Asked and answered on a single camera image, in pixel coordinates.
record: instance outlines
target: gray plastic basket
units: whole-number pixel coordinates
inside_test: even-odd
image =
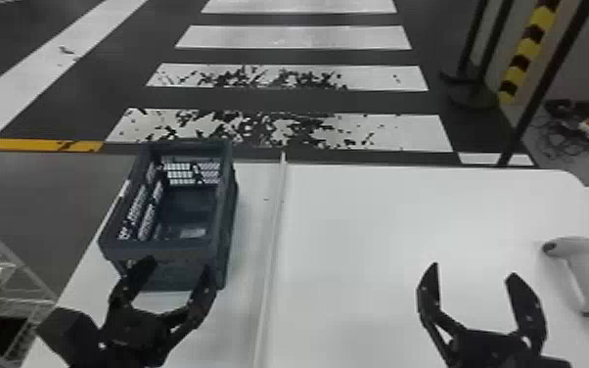
[[[121,196],[99,239],[121,275],[152,255],[147,291],[191,290],[206,264],[224,288],[238,198],[230,142],[147,144]]]

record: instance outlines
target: white barcode scanner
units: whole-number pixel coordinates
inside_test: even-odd
[[[582,314],[589,317],[589,238],[564,237],[553,239],[543,245],[549,256],[563,258],[573,272],[577,286],[584,296]]]

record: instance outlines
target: yellow and black striped pole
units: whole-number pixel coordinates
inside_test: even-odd
[[[541,75],[539,83],[536,85],[527,106],[525,106],[525,109],[521,114],[521,118],[519,118],[519,122],[516,124],[514,134],[510,138],[507,147],[505,147],[505,150],[502,152],[500,160],[496,163],[497,167],[505,167],[509,164],[509,160],[511,160],[514,155],[514,150],[521,143],[523,134],[525,134],[525,131],[532,123],[534,115],[541,107],[550,86],[553,84],[553,81],[555,81],[557,73],[562,68],[566,57],[575,44],[575,40],[580,35],[584,25],[587,24],[588,19],[589,0],[580,0],[580,4],[577,6],[577,10],[573,14],[573,18],[570,20],[566,32],[564,32],[553,57],[550,58],[548,66]]]
[[[511,104],[527,79],[527,72],[541,52],[541,43],[555,23],[562,0],[539,0],[529,24],[525,28],[516,55],[509,64],[502,80],[498,97],[501,104]]]

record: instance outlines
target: gray floor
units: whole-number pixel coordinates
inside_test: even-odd
[[[503,111],[507,115],[507,118],[512,122],[512,125],[516,125],[522,113],[522,108],[508,107],[503,109]],[[540,110],[532,124],[538,125],[539,123],[542,123],[544,121],[544,116],[546,115],[547,114],[544,111]],[[584,185],[589,186],[589,154],[582,153],[575,157],[564,156],[562,158],[549,158],[544,154],[544,152],[547,153],[548,150],[539,149],[539,136],[540,130],[530,126],[522,139],[525,146],[529,149],[529,154],[534,158],[539,167],[568,171],[577,176]]]
[[[0,153],[0,238],[60,294],[132,157]]]

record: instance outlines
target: white table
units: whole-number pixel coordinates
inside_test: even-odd
[[[274,201],[263,196],[278,187],[270,183],[279,168],[265,167],[237,165],[241,205],[229,285],[166,367],[442,367],[414,298],[433,261],[440,263],[443,308],[485,330],[515,328],[504,280],[519,273],[546,312],[544,352],[589,367],[589,320],[577,312],[572,276],[539,250],[554,237],[589,237],[589,195],[574,177],[541,170],[289,165],[279,241],[270,257],[258,240],[269,240],[265,227],[278,218]],[[115,280],[91,246],[60,304],[100,323]],[[265,280],[271,293],[263,300]],[[160,311],[182,298],[140,296],[137,305]],[[41,342],[24,365],[63,366]]]

